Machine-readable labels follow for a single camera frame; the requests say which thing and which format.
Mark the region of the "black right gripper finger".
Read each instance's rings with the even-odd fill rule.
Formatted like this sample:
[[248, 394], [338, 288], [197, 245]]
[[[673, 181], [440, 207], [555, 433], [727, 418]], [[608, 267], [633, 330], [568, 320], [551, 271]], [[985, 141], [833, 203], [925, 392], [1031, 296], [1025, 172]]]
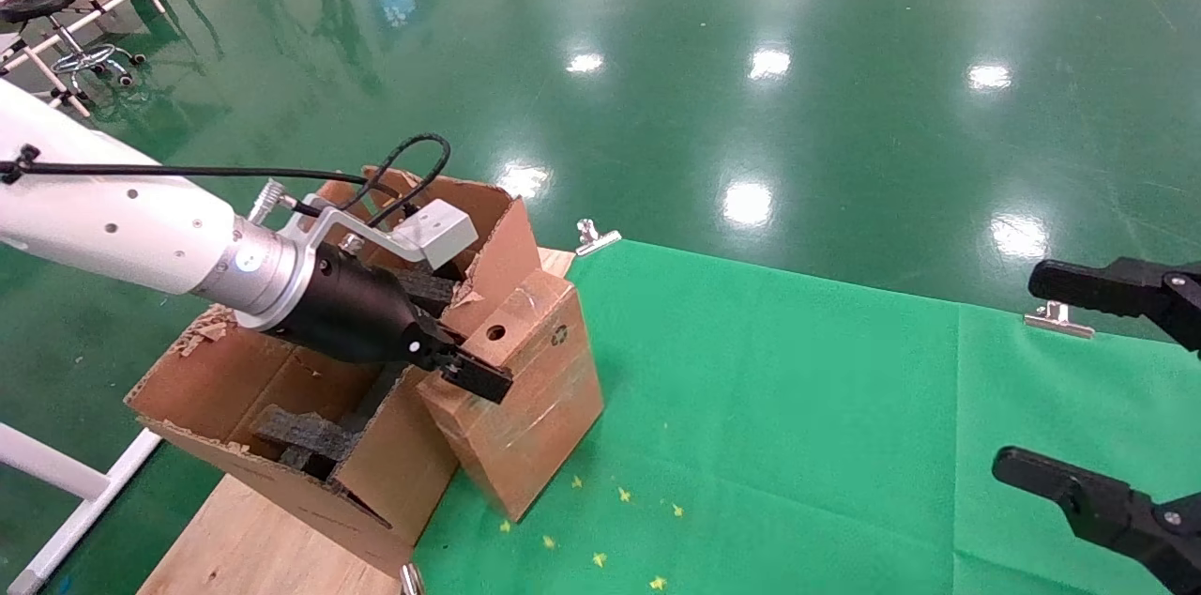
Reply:
[[1200, 351], [1200, 263], [1121, 257], [1103, 268], [1042, 260], [1030, 296], [1121, 317], [1145, 317], [1189, 352]]
[[1200, 493], [1157, 502], [1131, 484], [1008, 446], [996, 480], [1062, 510], [1076, 539], [1140, 563], [1171, 594], [1200, 593]]

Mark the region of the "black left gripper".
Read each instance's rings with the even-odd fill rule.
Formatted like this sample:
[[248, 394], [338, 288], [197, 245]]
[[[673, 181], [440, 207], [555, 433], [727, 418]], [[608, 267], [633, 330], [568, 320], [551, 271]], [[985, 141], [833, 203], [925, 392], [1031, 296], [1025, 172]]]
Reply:
[[300, 301], [267, 334], [348, 363], [404, 361], [498, 405], [513, 386], [510, 371], [460, 349], [438, 321], [456, 286], [425, 270], [369, 266], [323, 244]]

